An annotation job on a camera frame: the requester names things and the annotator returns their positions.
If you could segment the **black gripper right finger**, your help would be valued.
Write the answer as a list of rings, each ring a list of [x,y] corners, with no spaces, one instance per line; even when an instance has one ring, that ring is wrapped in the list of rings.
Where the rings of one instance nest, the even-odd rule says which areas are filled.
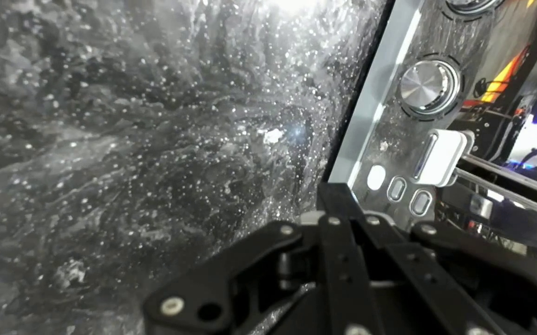
[[[497,326],[481,307],[442,270],[419,246],[403,238],[382,218],[367,216],[360,225],[371,249],[365,259],[380,268],[391,268],[421,301],[445,335],[481,331],[497,335]]]

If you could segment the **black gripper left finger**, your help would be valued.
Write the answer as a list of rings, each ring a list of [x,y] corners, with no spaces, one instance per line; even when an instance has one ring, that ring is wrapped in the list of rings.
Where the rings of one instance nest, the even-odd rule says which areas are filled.
[[[369,290],[362,249],[354,240],[356,207],[343,184],[321,186],[321,285],[332,335],[371,335]]]

